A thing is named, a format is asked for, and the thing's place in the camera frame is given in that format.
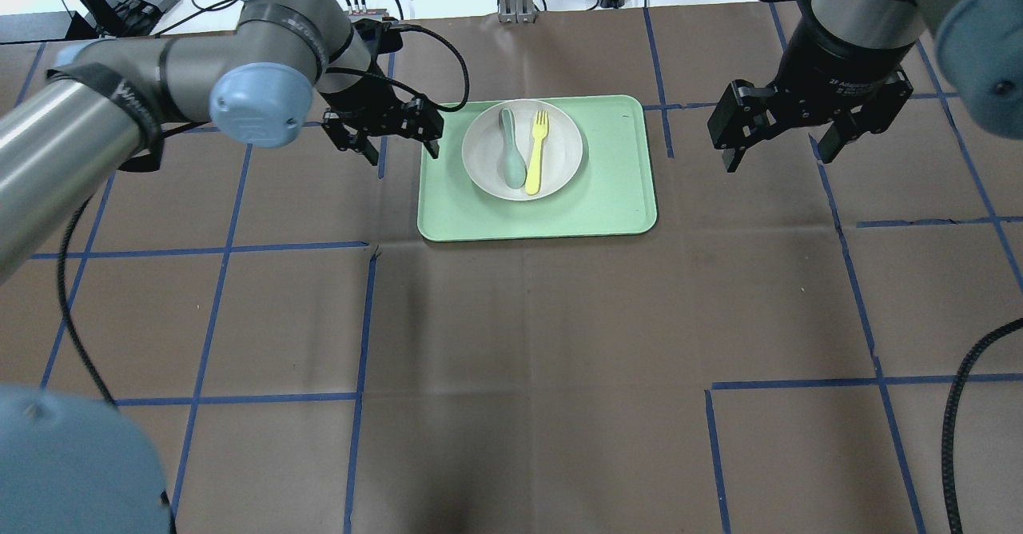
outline fork handle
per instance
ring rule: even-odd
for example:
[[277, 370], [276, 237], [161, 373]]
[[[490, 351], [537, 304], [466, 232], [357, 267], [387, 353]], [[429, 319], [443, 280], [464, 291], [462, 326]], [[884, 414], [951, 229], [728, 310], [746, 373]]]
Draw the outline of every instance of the fork handle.
[[526, 194], [540, 192], [540, 165], [543, 163], [543, 138], [533, 138], [533, 152], [529, 155], [529, 170], [526, 173]]

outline green tray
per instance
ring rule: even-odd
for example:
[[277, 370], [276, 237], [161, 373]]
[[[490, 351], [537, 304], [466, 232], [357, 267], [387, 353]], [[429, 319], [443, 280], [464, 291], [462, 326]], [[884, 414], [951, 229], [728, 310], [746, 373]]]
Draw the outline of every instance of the green tray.
[[576, 176], [554, 194], [523, 203], [478, 188], [461, 163], [461, 141], [477, 116], [503, 100], [468, 103], [445, 116], [440, 158], [422, 152], [418, 227], [425, 238], [607, 236], [653, 228], [657, 202], [639, 101], [622, 94], [541, 100], [562, 108], [582, 132]]

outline white plate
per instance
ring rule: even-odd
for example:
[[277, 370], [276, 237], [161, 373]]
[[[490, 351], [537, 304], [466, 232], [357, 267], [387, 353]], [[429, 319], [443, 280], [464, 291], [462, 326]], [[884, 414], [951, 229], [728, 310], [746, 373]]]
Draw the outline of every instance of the white plate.
[[[515, 115], [515, 136], [519, 152], [529, 167], [533, 152], [533, 120], [547, 110], [549, 129], [543, 141], [540, 192], [526, 194], [526, 188], [511, 188], [504, 182], [504, 134], [500, 115], [507, 107]], [[582, 134], [576, 123], [554, 104], [541, 100], [508, 100], [477, 116], [461, 143], [461, 162], [469, 177], [488, 194], [504, 199], [537, 199], [561, 190], [575, 176], [582, 162]]]

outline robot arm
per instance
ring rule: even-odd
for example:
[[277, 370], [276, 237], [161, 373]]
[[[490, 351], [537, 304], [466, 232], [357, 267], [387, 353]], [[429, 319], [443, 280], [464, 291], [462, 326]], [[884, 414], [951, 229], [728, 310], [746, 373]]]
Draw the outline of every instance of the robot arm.
[[401, 46], [386, 24], [352, 24], [335, 0], [242, 1], [233, 35], [66, 49], [49, 85], [0, 119], [0, 283], [118, 167], [158, 169], [162, 123], [212, 120], [237, 141], [278, 147], [298, 136], [315, 85], [342, 150], [373, 163], [367, 137], [401, 134], [436, 158], [436, 105], [403, 103], [381, 80], [376, 54]]
[[861, 134], [885, 132], [913, 93], [899, 63], [925, 25], [973, 119], [1023, 137], [1023, 0], [795, 1], [803, 19], [773, 82], [733, 80], [708, 122], [729, 173], [753, 144], [792, 127], [832, 123], [826, 163]]

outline yellow fork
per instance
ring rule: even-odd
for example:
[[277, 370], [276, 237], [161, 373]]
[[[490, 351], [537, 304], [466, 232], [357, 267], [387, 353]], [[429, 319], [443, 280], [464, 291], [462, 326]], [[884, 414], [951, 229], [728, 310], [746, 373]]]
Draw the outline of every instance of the yellow fork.
[[534, 195], [540, 192], [540, 165], [543, 163], [543, 138], [547, 137], [549, 125], [547, 112], [536, 113], [533, 120], [533, 154], [529, 158], [529, 171], [526, 173], [526, 194]]

